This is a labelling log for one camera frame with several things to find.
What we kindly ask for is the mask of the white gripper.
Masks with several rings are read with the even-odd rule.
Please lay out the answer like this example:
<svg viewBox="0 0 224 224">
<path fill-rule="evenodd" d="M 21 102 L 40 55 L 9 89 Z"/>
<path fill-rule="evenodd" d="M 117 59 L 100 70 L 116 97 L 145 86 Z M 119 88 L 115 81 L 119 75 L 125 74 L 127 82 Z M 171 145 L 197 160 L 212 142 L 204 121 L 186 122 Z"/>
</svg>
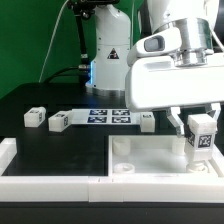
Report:
<svg viewBox="0 0 224 224">
<path fill-rule="evenodd" d="M 179 107 L 205 106 L 218 121 L 224 102 L 224 54 L 207 57 L 204 66 L 175 67 L 169 56 L 142 58 L 130 68 L 125 80 L 125 102 L 131 112 L 166 109 L 179 138 L 185 135 Z"/>
</svg>

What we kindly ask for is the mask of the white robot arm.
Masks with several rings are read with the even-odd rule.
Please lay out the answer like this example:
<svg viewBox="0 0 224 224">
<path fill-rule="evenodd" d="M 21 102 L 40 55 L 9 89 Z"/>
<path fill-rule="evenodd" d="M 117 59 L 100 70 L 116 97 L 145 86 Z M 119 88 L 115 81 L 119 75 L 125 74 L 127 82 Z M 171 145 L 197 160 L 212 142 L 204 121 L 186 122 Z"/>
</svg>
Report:
<svg viewBox="0 0 224 224">
<path fill-rule="evenodd" d="M 184 134 L 182 108 L 217 119 L 224 103 L 224 0 L 144 0 L 143 37 L 131 42 L 129 17 L 109 0 L 95 4 L 97 53 L 86 87 L 124 95 L 133 112 L 165 109 Z"/>
</svg>

